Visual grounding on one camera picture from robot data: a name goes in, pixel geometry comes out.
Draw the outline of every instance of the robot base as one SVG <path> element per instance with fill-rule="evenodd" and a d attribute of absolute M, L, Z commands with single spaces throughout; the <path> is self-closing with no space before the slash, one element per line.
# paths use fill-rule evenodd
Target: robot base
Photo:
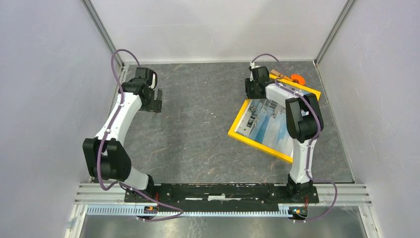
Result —
<path fill-rule="evenodd" d="M 314 187 L 314 182 L 312 180 L 305 183 L 295 183 L 289 174 L 287 176 L 286 187 L 288 189 L 289 197 L 293 201 L 302 201 L 307 197 L 311 203 L 312 199 L 317 198 L 316 187 Z"/>
<path fill-rule="evenodd" d="M 274 183 L 162 183 L 154 187 L 154 198 L 184 212 L 258 212 L 278 211 L 278 204 L 319 203 L 315 186 L 310 193 L 290 196 L 286 184 Z M 127 191 L 124 202 L 146 203 L 135 192 Z M 161 212 L 172 209 L 159 206 Z"/>

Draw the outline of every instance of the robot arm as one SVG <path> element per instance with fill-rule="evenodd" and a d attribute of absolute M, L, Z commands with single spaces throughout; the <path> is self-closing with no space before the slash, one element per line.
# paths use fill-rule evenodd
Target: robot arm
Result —
<path fill-rule="evenodd" d="M 105 125 L 96 134 L 95 138 L 86 138 L 83 142 L 83 153 L 90 176 L 98 177 L 97 155 L 99 144 L 104 138 L 105 132 L 107 132 L 101 152 L 100 169 L 102 178 L 124 181 L 125 184 L 139 190 L 146 190 L 150 184 L 153 184 L 151 176 L 131 167 L 131 159 L 125 152 L 123 144 L 128 127 L 137 111 L 161 112 L 161 89 L 157 89 L 157 98 L 155 99 L 157 79 L 157 74 L 153 70 L 138 67 L 134 78 L 122 84 L 123 92 L 118 94 L 117 102 Z M 121 93 L 124 94 L 123 103 L 121 103 Z"/>
<path fill-rule="evenodd" d="M 251 63 L 251 76 L 245 80 L 245 91 L 249 99 L 273 100 L 286 109 L 286 125 L 289 135 L 293 138 L 293 163 L 290 170 L 288 185 L 293 195 L 300 195 L 312 190 L 312 156 L 308 150 L 313 150 L 317 138 L 315 117 L 319 119 L 321 130 L 323 120 L 319 104 L 315 94 L 302 95 L 285 85 L 276 85 L 269 78 L 266 67 L 255 66 Z M 297 96 L 300 94 L 315 112 L 312 115 L 303 100 Z"/>

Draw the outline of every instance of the black mounting plate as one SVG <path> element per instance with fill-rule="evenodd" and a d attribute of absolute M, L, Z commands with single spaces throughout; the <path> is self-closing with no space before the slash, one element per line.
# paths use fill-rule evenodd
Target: black mounting plate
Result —
<path fill-rule="evenodd" d="M 224 196 L 237 200 L 210 200 L 212 196 Z M 253 212 L 278 211 L 278 204 L 319 203 L 318 192 L 312 190 L 292 199 L 286 184 L 274 183 L 162 183 L 155 185 L 155 198 L 159 202 L 183 209 L 185 212 Z M 125 194 L 125 202 L 148 202 L 136 192 Z M 173 211 L 160 206 L 160 211 Z"/>

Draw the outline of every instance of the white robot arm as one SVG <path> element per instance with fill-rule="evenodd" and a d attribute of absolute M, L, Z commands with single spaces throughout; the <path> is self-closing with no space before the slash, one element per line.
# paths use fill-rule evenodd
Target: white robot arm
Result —
<path fill-rule="evenodd" d="M 245 80 L 247 98 L 273 100 L 286 109 L 286 125 L 289 135 L 293 138 L 293 163 L 290 170 L 288 185 L 292 194 L 300 196 L 312 189 L 312 156 L 310 153 L 316 144 L 315 137 L 318 127 L 315 117 L 319 120 L 320 130 L 323 129 L 322 116 L 316 95 L 302 95 L 274 82 L 269 78 L 266 67 L 250 65 L 251 76 Z M 304 98 L 315 112 L 313 115 Z"/>

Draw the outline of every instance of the floor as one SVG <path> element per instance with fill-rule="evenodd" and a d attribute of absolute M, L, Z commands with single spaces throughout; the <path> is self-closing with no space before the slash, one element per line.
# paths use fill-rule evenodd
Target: floor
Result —
<path fill-rule="evenodd" d="M 352 175 L 312 62 L 261 62 L 268 70 L 303 76 L 306 86 L 322 92 L 324 130 L 313 157 L 317 179 L 351 182 Z M 156 183 L 287 182 L 291 164 L 227 135 L 245 100 L 244 79 L 249 63 L 143 65 L 158 74 L 163 89 L 160 114 L 138 112 L 124 148 L 133 167 L 152 175 Z M 134 76 L 128 68 L 126 80 Z"/>
<path fill-rule="evenodd" d="M 309 216 L 325 212 L 310 207 Z M 287 237 L 366 238 L 358 207 L 334 207 L 324 218 L 307 224 L 293 224 L 278 217 L 182 217 L 163 222 L 143 223 L 128 216 L 86 216 L 83 238 L 133 237 Z"/>

